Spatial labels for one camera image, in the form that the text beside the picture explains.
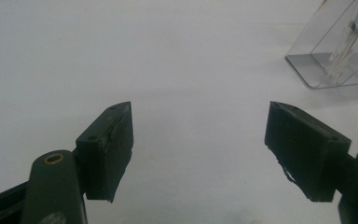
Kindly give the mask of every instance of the transparent acrylic container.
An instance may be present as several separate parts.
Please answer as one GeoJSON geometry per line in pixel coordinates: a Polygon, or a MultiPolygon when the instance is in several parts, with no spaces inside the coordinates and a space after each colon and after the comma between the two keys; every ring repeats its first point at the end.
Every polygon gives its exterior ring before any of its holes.
{"type": "Polygon", "coordinates": [[[286,60],[311,89],[358,84],[358,0],[324,0],[286,60]]]}

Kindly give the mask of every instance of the screw hole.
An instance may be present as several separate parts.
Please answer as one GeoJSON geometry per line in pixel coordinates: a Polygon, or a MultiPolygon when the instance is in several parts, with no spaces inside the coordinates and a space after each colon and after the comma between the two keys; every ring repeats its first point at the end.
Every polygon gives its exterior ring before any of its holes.
{"type": "Polygon", "coordinates": [[[95,135],[91,135],[87,138],[89,141],[94,141],[95,139],[97,139],[97,136],[95,135]]]}
{"type": "Polygon", "coordinates": [[[45,158],[45,164],[54,165],[63,160],[63,155],[61,153],[56,153],[49,155],[45,158]]]}

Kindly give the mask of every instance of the clear plastic box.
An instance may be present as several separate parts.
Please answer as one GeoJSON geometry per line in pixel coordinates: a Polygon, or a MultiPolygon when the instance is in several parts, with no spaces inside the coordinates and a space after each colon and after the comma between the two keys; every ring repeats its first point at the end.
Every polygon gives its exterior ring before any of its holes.
{"type": "Polygon", "coordinates": [[[311,89],[358,84],[358,0],[324,0],[286,60],[311,89]]]}

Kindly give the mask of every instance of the white background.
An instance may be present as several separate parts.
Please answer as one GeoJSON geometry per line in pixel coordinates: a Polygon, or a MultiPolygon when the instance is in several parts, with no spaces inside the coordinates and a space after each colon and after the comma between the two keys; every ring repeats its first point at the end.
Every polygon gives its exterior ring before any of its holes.
{"type": "Polygon", "coordinates": [[[269,101],[352,139],[358,86],[311,91],[284,61],[321,1],[0,0],[0,192],[132,102],[135,144],[89,223],[339,223],[264,145],[269,101]]]}

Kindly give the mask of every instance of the white surface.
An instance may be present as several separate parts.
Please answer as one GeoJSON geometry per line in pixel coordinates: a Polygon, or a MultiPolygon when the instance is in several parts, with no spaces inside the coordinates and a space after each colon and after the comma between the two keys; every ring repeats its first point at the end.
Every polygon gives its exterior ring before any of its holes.
{"type": "Polygon", "coordinates": [[[263,142],[280,101],[358,152],[358,86],[310,91],[283,59],[320,2],[0,1],[0,192],[131,101],[131,163],[89,223],[339,223],[263,142]]]}

